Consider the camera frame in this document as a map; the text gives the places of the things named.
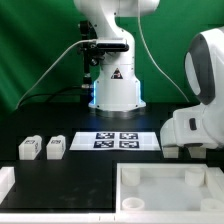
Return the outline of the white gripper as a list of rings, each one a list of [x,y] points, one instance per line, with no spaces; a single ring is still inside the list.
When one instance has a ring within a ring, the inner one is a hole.
[[[204,131],[199,118],[193,113],[174,113],[160,130],[160,141],[164,147],[206,147],[203,145]]]

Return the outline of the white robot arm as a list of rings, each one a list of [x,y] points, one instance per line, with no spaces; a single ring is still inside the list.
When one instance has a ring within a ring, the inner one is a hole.
[[[135,41],[115,19],[152,13],[160,0],[73,1],[96,32],[92,49],[102,54],[89,107],[108,115],[144,108],[134,73]],[[174,157],[180,147],[224,148],[224,27],[194,37],[185,56],[185,71],[200,104],[176,110],[162,126],[161,146],[169,157]]]

